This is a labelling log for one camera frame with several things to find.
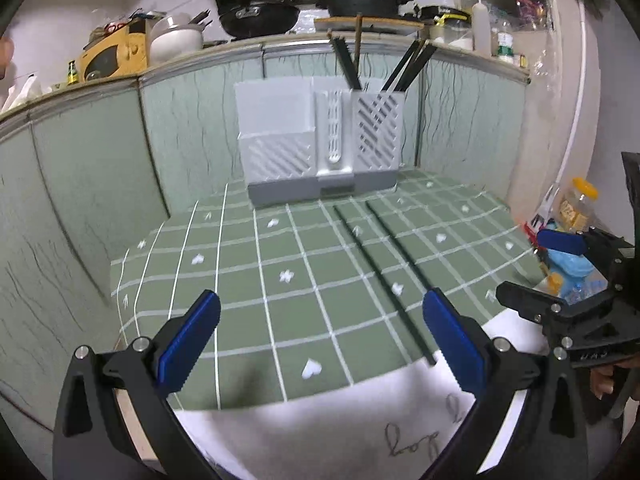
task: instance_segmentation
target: small jar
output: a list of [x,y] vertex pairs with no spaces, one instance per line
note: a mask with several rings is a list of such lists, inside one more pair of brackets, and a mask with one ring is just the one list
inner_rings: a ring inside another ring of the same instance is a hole
[[558,210],[562,228],[570,233],[586,231],[593,217],[593,203],[598,199],[598,189],[584,180],[574,178]]

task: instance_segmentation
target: green tablecloth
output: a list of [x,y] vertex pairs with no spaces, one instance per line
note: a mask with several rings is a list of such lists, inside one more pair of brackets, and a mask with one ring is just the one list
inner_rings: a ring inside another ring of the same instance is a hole
[[[222,317],[170,404],[238,408],[335,390],[421,357],[333,210],[343,211],[424,334],[424,291],[375,219],[369,200],[458,311],[485,323],[495,287],[543,276],[507,208],[487,192],[417,170],[397,189],[253,210],[242,182],[173,216],[111,265],[127,343],[153,336],[204,288]],[[303,378],[302,371],[321,365]]]

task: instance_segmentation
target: plastic bottle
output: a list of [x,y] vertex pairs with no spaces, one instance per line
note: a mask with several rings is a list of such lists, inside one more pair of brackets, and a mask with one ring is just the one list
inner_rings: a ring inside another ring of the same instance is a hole
[[558,208],[559,222],[565,231],[585,231],[593,216],[593,202],[598,199],[598,189],[584,180],[574,178]]
[[509,20],[498,22],[498,59],[513,64],[513,34]]
[[491,57],[491,24],[489,9],[478,2],[471,9],[471,27],[474,35],[474,51],[483,56]]

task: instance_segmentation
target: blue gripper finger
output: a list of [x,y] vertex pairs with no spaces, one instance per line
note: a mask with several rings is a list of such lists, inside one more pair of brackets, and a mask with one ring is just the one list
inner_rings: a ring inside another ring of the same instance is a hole
[[460,316],[438,288],[424,295],[422,316],[460,388],[480,396],[486,387],[488,358],[478,342],[489,341],[488,336],[475,320]]
[[561,253],[576,254],[581,256],[587,251],[587,244],[582,235],[573,235],[552,229],[540,229],[538,231],[538,245],[545,249],[553,249]]
[[159,391],[179,392],[220,322],[220,298],[205,290],[182,321],[182,327],[158,359]]

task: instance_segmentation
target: yellow lid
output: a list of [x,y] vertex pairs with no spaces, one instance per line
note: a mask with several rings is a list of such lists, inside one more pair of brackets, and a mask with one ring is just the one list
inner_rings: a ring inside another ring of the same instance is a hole
[[575,189],[580,191],[583,195],[591,198],[591,200],[598,199],[598,189],[590,182],[587,182],[579,176],[574,178],[572,182],[574,183]]

